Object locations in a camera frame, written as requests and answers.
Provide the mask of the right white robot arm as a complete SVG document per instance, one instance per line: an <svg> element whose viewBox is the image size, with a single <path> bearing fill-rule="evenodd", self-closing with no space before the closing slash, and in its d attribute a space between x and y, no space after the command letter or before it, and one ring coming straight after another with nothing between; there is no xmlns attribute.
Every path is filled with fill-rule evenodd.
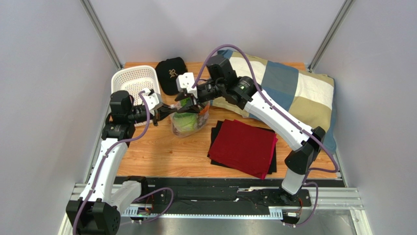
<svg viewBox="0 0 417 235"><path fill-rule="evenodd" d="M178 75L177 101L188 98L180 113L195 113L208 101L222 97L229 104L254 115L279 134L292 149L285 159L287 171L281 188L286 194L298 194L305 184L309 169L321 150L325 130L312 128L289 114L261 88L255 75L240 76L230 60L223 55L211 56L206 60L209 79L199 84L191 72Z"/></svg>

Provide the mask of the green toy cabbage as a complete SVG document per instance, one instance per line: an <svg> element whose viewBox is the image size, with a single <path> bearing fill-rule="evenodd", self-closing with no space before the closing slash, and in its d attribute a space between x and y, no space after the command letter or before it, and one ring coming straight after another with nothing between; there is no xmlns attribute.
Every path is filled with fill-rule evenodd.
<svg viewBox="0 0 417 235"><path fill-rule="evenodd" d="M192 132L197 129L197 114L194 113L175 113L172 124L178 133Z"/></svg>

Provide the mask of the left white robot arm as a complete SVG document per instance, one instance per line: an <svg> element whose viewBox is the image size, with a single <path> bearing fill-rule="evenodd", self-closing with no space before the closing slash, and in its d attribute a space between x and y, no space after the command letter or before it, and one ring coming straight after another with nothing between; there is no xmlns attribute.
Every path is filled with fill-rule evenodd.
<svg viewBox="0 0 417 235"><path fill-rule="evenodd" d="M140 91L139 99L140 104L135 105L135 98L125 90L111 94L96 165L78 199L70 200L66 207L74 235L115 235L122 213L147 188L144 177L130 176L112 192L130 143L143 137L150 124L157 125L178 109L163 103L153 89Z"/></svg>

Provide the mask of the clear zip top bag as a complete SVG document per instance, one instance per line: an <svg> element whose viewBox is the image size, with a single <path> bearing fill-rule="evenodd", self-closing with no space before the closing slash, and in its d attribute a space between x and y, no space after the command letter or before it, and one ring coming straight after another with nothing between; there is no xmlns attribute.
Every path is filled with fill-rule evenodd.
<svg viewBox="0 0 417 235"><path fill-rule="evenodd" d="M177 137L183 138L202 129L209 118L210 102L200 106L199 113L173 113L170 117L171 131Z"/></svg>

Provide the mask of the green toy bell pepper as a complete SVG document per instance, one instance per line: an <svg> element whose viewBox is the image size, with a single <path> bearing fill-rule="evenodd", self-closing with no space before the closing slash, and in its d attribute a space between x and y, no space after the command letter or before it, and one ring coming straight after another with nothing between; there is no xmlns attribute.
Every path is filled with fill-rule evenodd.
<svg viewBox="0 0 417 235"><path fill-rule="evenodd" d="M192 109L194 107L193 101L190 98L186 98L179 101L181 108Z"/></svg>

